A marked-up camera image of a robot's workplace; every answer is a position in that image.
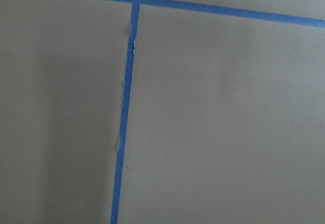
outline gray floor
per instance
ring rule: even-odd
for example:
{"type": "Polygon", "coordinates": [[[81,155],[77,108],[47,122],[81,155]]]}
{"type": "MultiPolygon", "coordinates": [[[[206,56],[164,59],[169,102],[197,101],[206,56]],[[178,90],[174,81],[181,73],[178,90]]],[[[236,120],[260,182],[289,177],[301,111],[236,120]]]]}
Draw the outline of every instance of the gray floor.
{"type": "MultiPolygon", "coordinates": [[[[181,1],[325,19],[325,0],[181,1]]],[[[131,4],[0,11],[0,223],[109,223],[131,4]]],[[[324,37],[140,6],[118,223],[323,223],[324,37]]]]}

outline floor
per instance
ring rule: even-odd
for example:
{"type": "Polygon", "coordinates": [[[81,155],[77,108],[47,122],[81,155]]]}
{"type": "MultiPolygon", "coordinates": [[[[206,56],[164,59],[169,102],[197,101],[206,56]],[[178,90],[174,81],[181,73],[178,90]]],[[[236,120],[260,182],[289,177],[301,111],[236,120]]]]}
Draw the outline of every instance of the floor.
{"type": "Polygon", "coordinates": [[[322,223],[325,0],[0,0],[4,223],[322,223]]]}

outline vertical blue line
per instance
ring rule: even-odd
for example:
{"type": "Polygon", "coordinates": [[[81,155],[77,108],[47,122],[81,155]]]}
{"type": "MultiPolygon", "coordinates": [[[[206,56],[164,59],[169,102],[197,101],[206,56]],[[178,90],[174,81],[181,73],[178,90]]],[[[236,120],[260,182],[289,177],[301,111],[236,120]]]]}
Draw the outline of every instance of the vertical blue line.
{"type": "Polygon", "coordinates": [[[130,20],[131,33],[128,38],[127,54],[126,54],[124,89],[123,89],[120,132],[119,132],[120,142],[119,142],[119,148],[116,156],[116,169],[115,169],[115,177],[114,177],[111,224],[117,224],[117,218],[118,218],[125,139],[126,139],[126,128],[127,128],[127,117],[128,117],[128,108],[129,108],[129,100],[130,100],[130,93],[131,93],[132,71],[133,71],[133,61],[134,61],[134,54],[135,54],[135,43],[137,38],[139,9],[140,9],[140,0],[133,0],[132,10],[131,10],[131,20],[130,20]]]}

